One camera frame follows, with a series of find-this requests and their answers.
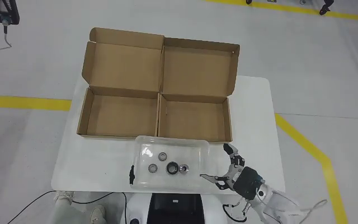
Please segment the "black rubber ring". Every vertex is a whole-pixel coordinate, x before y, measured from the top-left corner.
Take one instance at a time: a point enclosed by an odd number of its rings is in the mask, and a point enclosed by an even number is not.
[[[173,172],[170,172],[170,171],[169,171],[169,168],[172,167],[172,166],[174,166],[175,169],[174,169]],[[176,173],[178,172],[178,170],[179,170],[179,166],[178,166],[178,164],[177,164],[176,162],[170,162],[170,163],[168,163],[168,165],[167,165],[167,172],[168,172],[169,174],[174,175],[174,174],[176,174]]]

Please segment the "metal ring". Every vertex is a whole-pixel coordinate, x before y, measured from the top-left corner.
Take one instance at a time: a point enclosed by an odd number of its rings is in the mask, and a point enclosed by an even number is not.
[[[181,174],[186,174],[187,172],[189,172],[189,166],[187,164],[182,164],[179,166],[179,172]]]
[[[167,165],[167,172],[170,174],[170,175],[174,175],[178,172],[179,170],[179,166],[176,162],[170,162],[168,163]]]
[[[160,161],[165,161],[165,160],[167,160],[167,158],[168,158],[168,156],[167,156],[167,154],[165,153],[165,152],[161,152],[161,153],[159,153],[159,155],[158,155],[158,159],[160,160]]]
[[[157,170],[158,170],[158,166],[156,164],[150,164],[148,166],[148,171],[151,172],[152,174],[157,172]]]

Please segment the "black cable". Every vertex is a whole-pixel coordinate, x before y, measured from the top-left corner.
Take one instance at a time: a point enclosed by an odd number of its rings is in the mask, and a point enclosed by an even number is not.
[[[102,198],[105,198],[105,197],[107,197],[108,195],[113,194],[113,193],[114,193],[114,192],[111,192],[111,193],[109,193],[109,194],[106,194],[106,195],[104,195],[103,197],[98,198],[98,199],[96,199],[96,200],[93,200],[93,201],[91,201],[91,202],[76,202],[75,200],[72,200],[72,202],[75,203],[75,204],[91,204],[91,203],[96,202],[96,201],[98,201],[98,200],[101,200]]]
[[[127,196],[125,195],[125,193],[122,192],[122,194],[124,195],[124,199],[125,199],[125,205],[124,205],[124,220],[125,220],[125,224],[127,224]]]
[[[21,212],[19,212],[13,219],[11,219],[7,224],[10,224],[17,216],[19,216],[26,208],[28,208],[28,206],[30,206],[31,204],[33,204],[33,202],[35,202],[36,200],[38,200],[39,198],[41,198],[42,196],[44,196],[45,194],[51,193],[51,192],[56,192],[56,190],[50,190],[49,192],[46,192],[44,194],[42,194],[41,196],[37,197],[35,200],[33,200],[30,204],[28,204],[23,210],[21,210]],[[101,198],[98,198],[96,200],[93,200],[91,202],[76,202],[75,200],[72,200],[73,203],[75,204],[91,204],[93,202],[96,202],[98,200],[101,200],[102,198],[107,197],[110,194],[113,194],[114,192],[111,192],[109,194],[104,195]],[[121,192],[124,195],[124,199],[125,199],[125,205],[124,205],[124,219],[125,219],[125,224],[127,224],[127,196],[125,195],[125,193]]]
[[[26,208],[28,208],[28,206],[30,206],[31,204],[33,204],[33,202],[35,202],[36,200],[38,200],[39,198],[41,198],[42,196],[44,196],[45,194],[51,193],[51,192],[56,192],[56,190],[50,190],[49,192],[46,192],[44,194],[42,194],[41,196],[39,196],[38,198],[36,198],[35,200],[33,200],[30,204],[28,204],[23,210],[21,210],[21,212],[23,212]],[[19,216],[21,214],[21,212],[19,212],[12,220],[10,220],[7,224],[10,224],[10,222],[12,222],[17,216]]]
[[[234,219],[233,217],[231,217],[231,216],[229,215],[229,213],[226,211],[225,207],[229,207],[229,205],[228,205],[228,204],[223,204],[223,210],[224,210],[225,214],[226,214],[232,221],[234,221],[234,222],[246,222],[247,217],[245,217],[243,220],[236,220],[236,219]]]

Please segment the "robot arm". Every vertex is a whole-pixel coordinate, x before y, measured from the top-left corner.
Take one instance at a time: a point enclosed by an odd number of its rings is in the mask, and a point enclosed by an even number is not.
[[[256,170],[248,166],[245,167],[245,160],[234,146],[224,144],[224,151],[230,156],[231,161],[228,172],[222,177],[207,174],[200,174],[200,176],[214,183],[220,190],[229,188],[245,198],[247,204],[242,211],[244,215],[249,207],[252,207],[265,224],[295,224],[302,223],[307,218],[306,216],[302,219],[304,213],[299,209],[295,200],[283,192],[273,190],[265,184],[264,179]],[[323,202],[325,204],[327,200],[322,200],[312,209],[306,210],[312,211],[318,206],[324,205]]]

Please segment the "box lid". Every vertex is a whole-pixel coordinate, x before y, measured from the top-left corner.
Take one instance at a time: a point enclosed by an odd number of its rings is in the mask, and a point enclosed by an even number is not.
[[[237,44],[165,38],[163,93],[227,97],[235,89]]]
[[[90,87],[159,92],[164,36],[93,28],[82,77]]]

